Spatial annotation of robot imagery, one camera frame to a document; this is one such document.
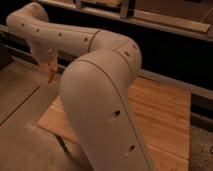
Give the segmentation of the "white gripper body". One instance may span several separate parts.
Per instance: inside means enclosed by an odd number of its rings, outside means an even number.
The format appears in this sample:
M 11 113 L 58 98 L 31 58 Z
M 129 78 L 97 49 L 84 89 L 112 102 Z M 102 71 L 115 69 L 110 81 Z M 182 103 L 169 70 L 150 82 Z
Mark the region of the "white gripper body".
M 31 48 L 31 53 L 41 68 L 57 68 L 58 52 L 56 49 L 45 46 L 33 46 Z

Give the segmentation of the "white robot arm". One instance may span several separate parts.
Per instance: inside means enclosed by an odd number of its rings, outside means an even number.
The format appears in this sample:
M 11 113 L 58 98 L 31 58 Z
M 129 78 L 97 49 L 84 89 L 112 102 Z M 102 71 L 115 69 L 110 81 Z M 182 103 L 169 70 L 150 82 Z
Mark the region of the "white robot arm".
M 60 97 L 94 171 L 157 171 L 128 101 L 142 63 L 133 39 L 51 23 L 37 2 L 10 13 L 6 24 L 44 67 L 57 65 L 58 50 L 77 57 L 63 72 Z

